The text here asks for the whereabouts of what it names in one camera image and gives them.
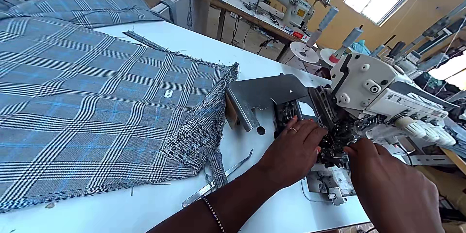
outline white knob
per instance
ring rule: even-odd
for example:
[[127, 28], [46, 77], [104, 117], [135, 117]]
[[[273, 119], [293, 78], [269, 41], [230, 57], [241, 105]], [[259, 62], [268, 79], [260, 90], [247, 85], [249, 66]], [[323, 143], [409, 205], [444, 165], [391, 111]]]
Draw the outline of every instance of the white knob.
[[423, 122], [420, 119], [416, 120], [416, 123], [418, 123], [419, 126], [421, 126], [425, 130], [426, 136], [424, 136], [422, 139], [425, 139], [429, 142], [435, 142], [440, 139], [437, 132], [435, 132], [435, 130], [430, 128], [427, 123]]
[[437, 144], [444, 146], [453, 146], [456, 144], [456, 140], [441, 127], [434, 126], [434, 130], [438, 133], [440, 137], [438, 141], [435, 141]]
[[426, 136], [425, 130], [419, 126], [414, 119], [408, 116], [401, 117], [395, 121], [395, 126], [404, 132], [406, 132], [409, 136], [415, 138], [422, 138]]

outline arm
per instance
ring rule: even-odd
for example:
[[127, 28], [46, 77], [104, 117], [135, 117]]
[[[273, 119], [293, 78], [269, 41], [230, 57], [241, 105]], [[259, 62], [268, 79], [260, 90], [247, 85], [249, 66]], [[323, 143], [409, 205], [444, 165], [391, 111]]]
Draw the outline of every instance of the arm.
[[439, 193], [421, 172], [367, 138], [344, 150], [349, 156], [356, 194], [377, 231], [444, 232]]
[[[327, 130], [294, 117], [259, 162], [207, 199], [227, 233], [237, 232], [278, 190], [303, 178], [317, 160], [317, 145]], [[198, 200], [149, 230], [218, 233], [220, 229], [203, 200]]]

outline fabric label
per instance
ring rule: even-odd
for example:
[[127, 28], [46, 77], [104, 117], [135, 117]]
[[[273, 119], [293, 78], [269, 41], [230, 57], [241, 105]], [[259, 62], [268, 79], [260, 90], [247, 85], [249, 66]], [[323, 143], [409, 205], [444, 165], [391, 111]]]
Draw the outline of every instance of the fabric label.
[[168, 89], [167, 91], [165, 91], [165, 96], [164, 97], [167, 97], [167, 98], [172, 97], [172, 94], [173, 94], [173, 90]]

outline red label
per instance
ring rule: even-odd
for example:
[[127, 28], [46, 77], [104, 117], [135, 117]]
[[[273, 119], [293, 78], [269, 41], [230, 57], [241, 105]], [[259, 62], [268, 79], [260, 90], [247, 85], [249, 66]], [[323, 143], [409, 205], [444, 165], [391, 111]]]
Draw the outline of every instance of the red label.
[[293, 35], [299, 39], [301, 39], [304, 36], [303, 34], [296, 32], [296, 31], [293, 32]]

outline finger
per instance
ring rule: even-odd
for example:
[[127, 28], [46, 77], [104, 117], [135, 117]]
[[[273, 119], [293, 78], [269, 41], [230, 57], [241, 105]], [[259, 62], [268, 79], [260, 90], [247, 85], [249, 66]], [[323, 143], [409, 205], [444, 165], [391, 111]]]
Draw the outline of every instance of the finger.
[[304, 120], [298, 121], [298, 123], [294, 124], [294, 125], [293, 125], [293, 128], [296, 129], [296, 130], [298, 130], [298, 132], [299, 132], [299, 130], [300, 130], [304, 125], [309, 124], [309, 123], [311, 123], [311, 122], [312, 122], [312, 121], [309, 120], [309, 119], [304, 119]]
[[317, 158], [319, 156], [320, 150], [321, 150], [321, 147], [316, 147], [316, 149], [314, 149], [314, 151], [312, 152], [311, 158], [309, 159], [309, 164], [311, 164], [309, 166], [309, 169], [311, 169], [312, 166], [317, 162]]
[[317, 124], [316, 122], [306, 121], [306, 123], [304, 125], [302, 125], [301, 128], [298, 130], [298, 133], [296, 134], [296, 136], [300, 141], [305, 141], [307, 136], [314, 129], [317, 129], [318, 127], [319, 127], [319, 124]]
[[282, 133], [280, 135], [285, 135], [288, 133], [288, 131], [290, 130], [290, 128], [296, 123], [298, 122], [298, 117], [297, 116], [294, 116], [290, 121], [288, 121], [285, 129], [282, 131]]
[[388, 152], [388, 150], [380, 145], [380, 144], [374, 144], [374, 146], [376, 146], [376, 149], [377, 149], [377, 152], [379, 153], [379, 155], [381, 156], [391, 156], [390, 152]]
[[361, 157], [378, 156], [377, 148], [372, 141], [361, 138], [356, 143], [349, 145]]
[[306, 146], [310, 146], [312, 149], [318, 146], [324, 135], [327, 134], [327, 130], [321, 127], [317, 127], [312, 130], [304, 140]]
[[351, 161], [351, 159], [355, 159], [356, 156], [358, 155], [358, 153], [356, 151], [354, 151], [354, 149], [352, 149], [350, 147], [344, 147], [343, 151], [348, 155], [350, 161]]

